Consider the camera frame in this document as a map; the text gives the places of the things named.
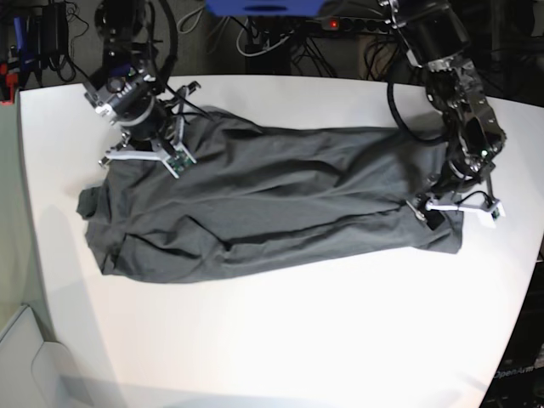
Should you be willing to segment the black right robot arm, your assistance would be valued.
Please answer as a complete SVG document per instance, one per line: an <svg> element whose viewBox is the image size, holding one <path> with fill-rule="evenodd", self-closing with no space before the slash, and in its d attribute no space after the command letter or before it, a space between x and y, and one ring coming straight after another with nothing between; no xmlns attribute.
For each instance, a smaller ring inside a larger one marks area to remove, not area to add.
<svg viewBox="0 0 544 408"><path fill-rule="evenodd" d="M167 20L168 50L157 63L156 5ZM168 2L103 1L94 14L103 41L100 68L85 82L93 110L118 128L121 140L99 160L160 162L175 178L196 164L184 144L187 116L205 112L189 97L200 88L191 82L173 89L168 81L178 61L179 38Z"/></svg>

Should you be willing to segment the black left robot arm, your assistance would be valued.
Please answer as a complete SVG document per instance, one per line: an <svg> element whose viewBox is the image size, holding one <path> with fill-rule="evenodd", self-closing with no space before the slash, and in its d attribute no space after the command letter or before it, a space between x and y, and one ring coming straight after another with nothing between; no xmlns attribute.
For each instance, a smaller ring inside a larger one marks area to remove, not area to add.
<svg viewBox="0 0 544 408"><path fill-rule="evenodd" d="M431 176L423 192L407 201L416 217L437 229L447 212L473 213L490 228L504 217L501 201L492 189L480 191L483 200L473 203L477 184L490 184L494 160L507 140L485 95L481 78L467 54L467 31L447 1L381 1L387 24L398 37L411 66L426 74L428 101L445 126L432 139L413 133L394 101L394 85L387 87L388 107L399 130L425 146L444 145L445 162Z"/></svg>

